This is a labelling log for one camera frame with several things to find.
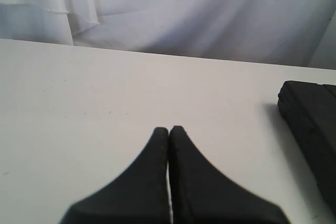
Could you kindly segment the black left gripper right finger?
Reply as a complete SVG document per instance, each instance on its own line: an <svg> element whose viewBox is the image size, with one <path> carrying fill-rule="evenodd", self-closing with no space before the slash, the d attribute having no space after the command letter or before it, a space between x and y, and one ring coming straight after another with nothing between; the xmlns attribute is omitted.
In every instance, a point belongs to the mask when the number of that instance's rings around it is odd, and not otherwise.
<svg viewBox="0 0 336 224"><path fill-rule="evenodd" d="M227 178L181 126L169 135L174 223L289 223L280 207Z"/></svg>

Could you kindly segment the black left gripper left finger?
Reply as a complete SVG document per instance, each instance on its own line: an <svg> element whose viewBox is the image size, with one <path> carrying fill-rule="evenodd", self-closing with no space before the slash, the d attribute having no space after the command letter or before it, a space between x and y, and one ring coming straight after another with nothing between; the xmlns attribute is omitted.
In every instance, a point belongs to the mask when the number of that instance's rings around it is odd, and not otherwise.
<svg viewBox="0 0 336 224"><path fill-rule="evenodd" d="M132 164L115 180L70 206L61 223L170 223L168 130L154 129Z"/></svg>

